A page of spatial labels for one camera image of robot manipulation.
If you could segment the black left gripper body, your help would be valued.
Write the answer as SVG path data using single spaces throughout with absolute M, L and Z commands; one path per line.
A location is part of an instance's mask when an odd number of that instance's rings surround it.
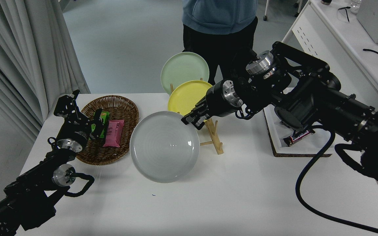
M 57 135 L 57 143 L 60 143 L 61 140 L 72 140 L 80 145 L 87 145 L 91 131 L 89 119 L 78 121 L 65 119 Z

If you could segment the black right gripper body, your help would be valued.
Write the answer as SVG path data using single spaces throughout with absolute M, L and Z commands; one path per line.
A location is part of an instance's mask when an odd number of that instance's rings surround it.
M 233 81 L 220 81 L 206 93 L 209 116 L 225 117 L 240 109 L 240 97 Z

